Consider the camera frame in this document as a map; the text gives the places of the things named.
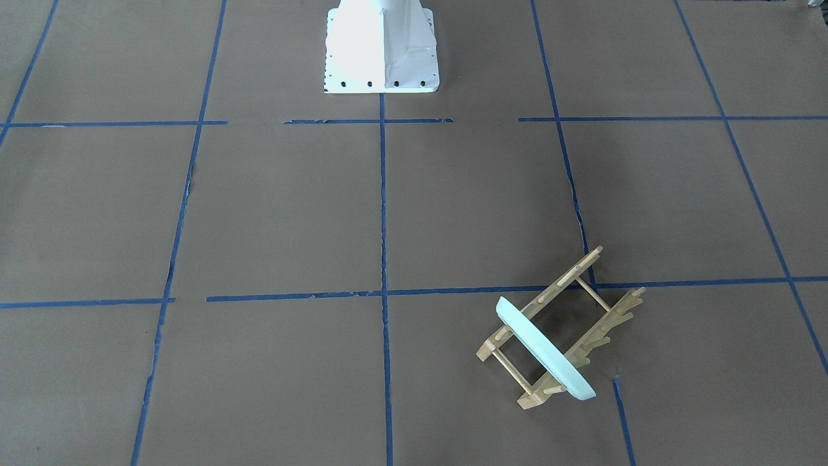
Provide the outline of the wooden dish rack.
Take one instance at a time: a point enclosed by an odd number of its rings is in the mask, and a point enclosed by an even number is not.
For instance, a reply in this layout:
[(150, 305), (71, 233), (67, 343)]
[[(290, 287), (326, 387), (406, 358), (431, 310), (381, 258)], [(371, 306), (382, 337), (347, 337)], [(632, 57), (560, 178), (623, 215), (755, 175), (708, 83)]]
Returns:
[[(569, 362), (574, 364), (578, 372), (591, 362), (589, 355), (594, 349), (610, 343), (610, 331), (630, 321), (634, 316), (634, 307), (638, 307), (644, 301), (642, 296), (646, 289), (641, 287), (629, 290), (615, 303), (610, 304), (598, 295), (596, 286), (589, 284), (582, 277), (600, 259), (603, 250), (604, 248), (599, 245), (589, 251), (519, 309)], [(538, 407), (556, 394), (571, 395), (562, 384), (551, 377), (529, 350), (527, 351), (530, 356), (540, 364), (544, 372), (536, 381), (527, 379), (502, 349), (512, 340), (517, 340), (521, 347), (527, 350), (502, 322), (501, 327), (481, 344), (476, 356), (482, 362), (493, 357), (520, 385), (523, 395), (517, 399), (517, 403), (521, 409)]]

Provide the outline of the light green plate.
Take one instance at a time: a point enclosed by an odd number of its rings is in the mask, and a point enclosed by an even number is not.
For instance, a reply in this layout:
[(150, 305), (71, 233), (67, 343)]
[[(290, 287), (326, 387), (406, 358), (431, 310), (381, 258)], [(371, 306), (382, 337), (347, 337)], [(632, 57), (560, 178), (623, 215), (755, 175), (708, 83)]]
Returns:
[(574, 364), (514, 304), (501, 296), (495, 310), (512, 334), (574, 398), (585, 401), (596, 396)]

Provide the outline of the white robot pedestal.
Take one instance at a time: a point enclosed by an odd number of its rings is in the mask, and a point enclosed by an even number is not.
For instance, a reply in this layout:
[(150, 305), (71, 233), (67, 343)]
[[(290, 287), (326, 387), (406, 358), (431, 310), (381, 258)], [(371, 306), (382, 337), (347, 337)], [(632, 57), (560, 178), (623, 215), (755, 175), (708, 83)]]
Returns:
[(434, 15), (420, 1), (341, 1), (328, 11), (326, 27), (325, 93), (440, 88)]

